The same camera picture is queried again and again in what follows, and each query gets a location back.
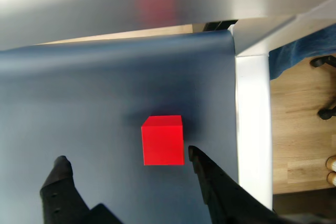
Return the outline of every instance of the red cube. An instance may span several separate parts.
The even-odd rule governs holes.
[[[180,115],[150,116],[141,131],[145,165],[184,165]]]

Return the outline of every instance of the chair wheel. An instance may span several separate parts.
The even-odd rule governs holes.
[[[333,114],[332,110],[326,110],[326,109],[322,109],[319,110],[319,112],[317,112],[317,115],[323,120],[331,119],[331,117],[333,116],[332,114]]]
[[[321,57],[312,59],[310,65],[314,68],[321,67],[325,63],[325,60]]]

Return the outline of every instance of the gray mat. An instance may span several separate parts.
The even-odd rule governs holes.
[[[237,180],[230,33],[0,52],[0,222],[42,223],[54,159],[72,162],[89,207],[125,224],[210,223],[187,160],[196,145]],[[144,166],[141,125],[182,115],[184,166]]]

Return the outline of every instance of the blue jeans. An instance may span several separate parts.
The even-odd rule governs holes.
[[[336,53],[336,24],[269,52],[270,79],[279,77],[282,72],[305,57],[334,53]]]

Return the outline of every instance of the wooden floor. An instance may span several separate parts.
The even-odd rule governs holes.
[[[274,194],[328,188],[328,157],[336,155],[336,117],[317,111],[336,96],[336,68],[305,59],[271,81]]]

